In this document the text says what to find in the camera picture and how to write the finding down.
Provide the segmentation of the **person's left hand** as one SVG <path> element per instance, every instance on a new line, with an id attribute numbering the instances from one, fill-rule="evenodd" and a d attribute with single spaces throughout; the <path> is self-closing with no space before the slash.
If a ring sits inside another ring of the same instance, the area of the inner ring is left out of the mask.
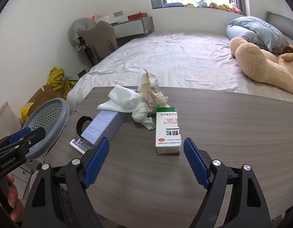
<path id="1" fill-rule="evenodd" d="M 10 218 L 14 222 L 21 222 L 24 213 L 24 206 L 22 201 L 19 199 L 18 190 L 14 184 L 14 181 L 14 176 L 9 173 L 0 181 L 0 187 L 8 200 L 9 205 L 13 208 L 10 213 Z"/>

